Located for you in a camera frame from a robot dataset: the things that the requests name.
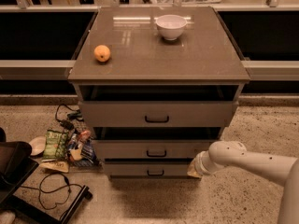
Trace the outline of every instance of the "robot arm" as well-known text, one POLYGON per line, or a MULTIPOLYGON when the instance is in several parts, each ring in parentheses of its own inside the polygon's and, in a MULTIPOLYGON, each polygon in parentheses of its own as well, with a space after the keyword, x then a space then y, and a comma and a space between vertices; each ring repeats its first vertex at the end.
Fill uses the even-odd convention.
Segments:
POLYGON ((235 166, 284 187, 278 223, 299 223, 299 160, 293 157, 248 152, 240 142, 218 141, 192 161, 199 175, 235 166))

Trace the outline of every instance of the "drawer handle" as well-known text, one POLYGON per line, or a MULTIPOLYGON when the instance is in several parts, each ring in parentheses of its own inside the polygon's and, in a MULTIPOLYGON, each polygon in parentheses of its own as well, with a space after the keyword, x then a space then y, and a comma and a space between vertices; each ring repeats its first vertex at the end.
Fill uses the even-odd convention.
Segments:
POLYGON ((167 123, 169 121, 169 116, 166 116, 165 118, 162 119, 151 119, 148 116, 144 117, 144 120, 147 123, 167 123))
POLYGON ((164 151, 164 154, 161 154, 161 155, 152 155, 152 154, 150 154, 150 152, 147 150, 147 155, 148 155, 148 157, 160 157, 160 158, 163 158, 163 157, 166 157, 166 155, 167 155, 167 151, 165 150, 164 151))
POLYGON ((156 172, 155 172, 155 174, 151 174, 149 170, 147 172, 148 172, 148 176, 162 176, 162 175, 164 175, 164 170, 162 170, 158 174, 156 172))

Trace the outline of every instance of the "drawer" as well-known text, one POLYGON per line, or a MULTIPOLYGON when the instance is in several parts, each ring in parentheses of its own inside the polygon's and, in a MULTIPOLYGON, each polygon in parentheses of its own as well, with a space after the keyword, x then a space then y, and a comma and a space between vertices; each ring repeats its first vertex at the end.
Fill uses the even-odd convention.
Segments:
POLYGON ((93 140, 96 156, 105 159, 175 159, 194 158, 199 152, 208 150, 212 141, 169 142, 101 142, 93 140))
POLYGON ((168 178, 188 177, 187 170, 190 162, 185 163, 137 163, 137 164, 103 164, 104 173, 109 177, 147 177, 168 178))
POLYGON ((79 102, 90 127, 225 127, 237 102, 79 102))

